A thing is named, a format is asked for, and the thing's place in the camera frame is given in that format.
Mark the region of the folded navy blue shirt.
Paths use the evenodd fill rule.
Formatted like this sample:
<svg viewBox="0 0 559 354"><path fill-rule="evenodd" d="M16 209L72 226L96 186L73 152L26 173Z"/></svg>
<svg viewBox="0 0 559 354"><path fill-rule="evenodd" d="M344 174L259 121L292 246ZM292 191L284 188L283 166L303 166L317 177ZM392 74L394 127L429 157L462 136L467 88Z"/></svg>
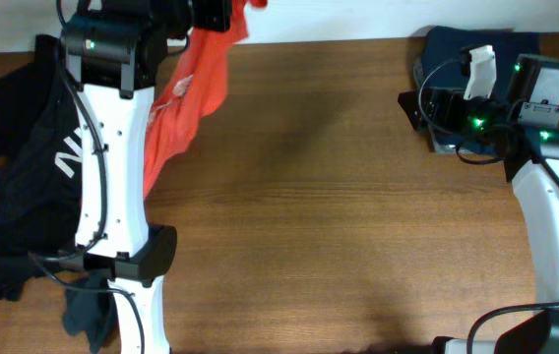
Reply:
<svg viewBox="0 0 559 354"><path fill-rule="evenodd" d="M425 36L421 55L413 63L413 79L419 88L425 78L445 61L459 57L462 49L491 45L496 54L497 80L493 95L506 100L513 67L520 54L539 54L538 32L464 30L435 27Z"/></svg>

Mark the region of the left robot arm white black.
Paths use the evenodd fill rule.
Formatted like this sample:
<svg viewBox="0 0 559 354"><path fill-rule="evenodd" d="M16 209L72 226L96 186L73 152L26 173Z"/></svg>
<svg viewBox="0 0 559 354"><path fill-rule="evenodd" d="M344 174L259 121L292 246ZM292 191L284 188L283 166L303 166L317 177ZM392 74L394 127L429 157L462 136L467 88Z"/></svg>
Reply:
<svg viewBox="0 0 559 354"><path fill-rule="evenodd" d="M225 32L232 5L217 1L81 1L60 35L60 76L82 131L81 214L62 266L101 274L112 295L124 353L168 353L164 277L175 255L172 226L149 226L143 199L146 130L167 43L191 28Z"/></svg>

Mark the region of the red soccer t-shirt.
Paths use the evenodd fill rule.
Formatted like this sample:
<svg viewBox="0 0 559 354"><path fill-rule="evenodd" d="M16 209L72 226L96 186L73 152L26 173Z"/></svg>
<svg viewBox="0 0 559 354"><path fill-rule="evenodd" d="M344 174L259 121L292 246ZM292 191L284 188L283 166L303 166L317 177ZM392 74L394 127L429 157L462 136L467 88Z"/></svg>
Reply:
<svg viewBox="0 0 559 354"><path fill-rule="evenodd" d="M195 28L165 89L155 100L146 131L143 195L147 196L174 155L187 150L200 120L213 114L227 96L227 54L248 37L245 7L266 9L267 0L233 0L230 29Z"/></svg>

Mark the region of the black Nike t-shirt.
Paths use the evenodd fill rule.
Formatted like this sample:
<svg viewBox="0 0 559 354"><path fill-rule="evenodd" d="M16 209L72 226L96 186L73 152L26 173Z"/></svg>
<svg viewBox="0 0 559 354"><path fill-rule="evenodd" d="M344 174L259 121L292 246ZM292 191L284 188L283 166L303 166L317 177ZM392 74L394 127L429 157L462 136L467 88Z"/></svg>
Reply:
<svg viewBox="0 0 559 354"><path fill-rule="evenodd" d="M16 302L27 281L61 271L53 257L79 223L81 142L71 93L54 75L26 141L0 167L0 301Z"/></svg>

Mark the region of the black mesh garment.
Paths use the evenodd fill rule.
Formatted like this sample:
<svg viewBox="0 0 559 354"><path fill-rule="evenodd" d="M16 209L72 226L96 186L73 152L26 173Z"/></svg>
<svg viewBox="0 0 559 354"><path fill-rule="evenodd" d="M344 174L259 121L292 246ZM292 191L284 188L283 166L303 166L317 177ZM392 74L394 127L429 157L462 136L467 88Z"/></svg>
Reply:
<svg viewBox="0 0 559 354"><path fill-rule="evenodd" d="M76 108L57 73L59 40L35 37L34 59L0 78L0 156L14 157L31 135L70 132L78 126Z"/></svg>

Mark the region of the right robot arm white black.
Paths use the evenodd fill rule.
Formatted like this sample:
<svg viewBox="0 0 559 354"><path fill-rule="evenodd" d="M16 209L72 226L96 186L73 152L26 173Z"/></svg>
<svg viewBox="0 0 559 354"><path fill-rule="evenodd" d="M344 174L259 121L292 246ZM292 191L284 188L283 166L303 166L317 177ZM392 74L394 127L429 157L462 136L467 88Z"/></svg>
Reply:
<svg viewBox="0 0 559 354"><path fill-rule="evenodd" d="M486 313L464 338L438 336L418 353L559 353L559 60L522 54L507 100L492 95L497 70L491 47L453 63L465 88L421 84L398 103L416 131L478 154L476 164L501 162L525 219L536 300Z"/></svg>

